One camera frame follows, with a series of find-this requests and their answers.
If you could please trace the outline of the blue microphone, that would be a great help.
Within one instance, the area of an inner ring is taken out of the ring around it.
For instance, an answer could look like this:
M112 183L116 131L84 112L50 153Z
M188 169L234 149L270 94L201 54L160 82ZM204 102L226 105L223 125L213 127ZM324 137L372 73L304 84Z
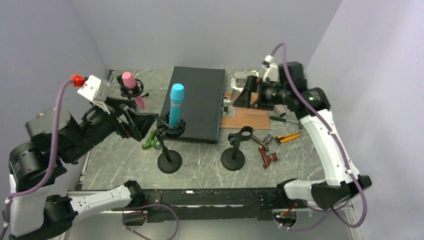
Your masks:
M170 91L169 125L176 127L180 121L181 104L185 97L185 88L181 83L172 85Z

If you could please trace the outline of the silver mesh glitter microphone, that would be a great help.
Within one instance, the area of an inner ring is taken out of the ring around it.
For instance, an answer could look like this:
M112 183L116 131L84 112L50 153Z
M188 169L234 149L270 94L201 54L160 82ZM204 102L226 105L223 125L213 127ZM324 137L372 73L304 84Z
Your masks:
M276 104L274 105L274 109L277 113L278 117L284 117L287 114L287 111L285 109L285 107L282 104Z

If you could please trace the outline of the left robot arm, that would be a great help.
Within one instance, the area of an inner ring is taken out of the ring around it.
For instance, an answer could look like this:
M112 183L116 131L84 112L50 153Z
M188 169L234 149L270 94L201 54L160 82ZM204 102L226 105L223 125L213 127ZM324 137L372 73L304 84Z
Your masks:
M3 228L11 240L48 240L69 230L74 223L113 210L139 209L145 202L135 180L83 197L50 194L56 179L77 164L111 134L141 141L156 113L139 113L133 104L120 102L107 110L93 105L81 122L57 106L46 109L25 125L29 141L9 154L11 192L5 200Z

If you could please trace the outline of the pink microphone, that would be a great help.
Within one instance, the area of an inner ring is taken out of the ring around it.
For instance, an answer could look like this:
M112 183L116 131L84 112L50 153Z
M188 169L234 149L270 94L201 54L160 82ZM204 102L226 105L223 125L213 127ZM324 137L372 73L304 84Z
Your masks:
M134 95L134 94L137 94L137 93L140 92L138 85L137 85L137 81L136 81L136 79L134 78L134 76L132 75L131 72L128 72L128 71L124 72L121 77L122 77L123 84L128 89L130 94ZM134 99L136 105L141 110L145 109L144 100L142 99L142 97L140 95L133 96L132 98Z

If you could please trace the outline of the black clip microphone stand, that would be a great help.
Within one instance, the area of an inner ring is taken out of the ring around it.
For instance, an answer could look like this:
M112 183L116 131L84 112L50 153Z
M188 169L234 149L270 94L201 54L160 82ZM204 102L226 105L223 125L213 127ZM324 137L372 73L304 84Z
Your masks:
M246 161L244 153L240 150L241 142L249 141L253 136L254 129L244 126L239 132L229 133L227 139L231 147L224 150L220 160L223 167L229 171L240 170Z

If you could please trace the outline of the black shock mount stand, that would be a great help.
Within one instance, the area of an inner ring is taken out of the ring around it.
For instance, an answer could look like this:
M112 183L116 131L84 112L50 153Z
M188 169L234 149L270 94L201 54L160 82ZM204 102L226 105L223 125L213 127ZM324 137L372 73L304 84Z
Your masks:
M183 163L181 154L169 148L172 140L179 138L186 129L186 122L182 119L178 120L176 126L170 125L170 112L162 114L156 121L156 139L161 146L161 154L157 158L157 167L165 174L173 174L177 172Z

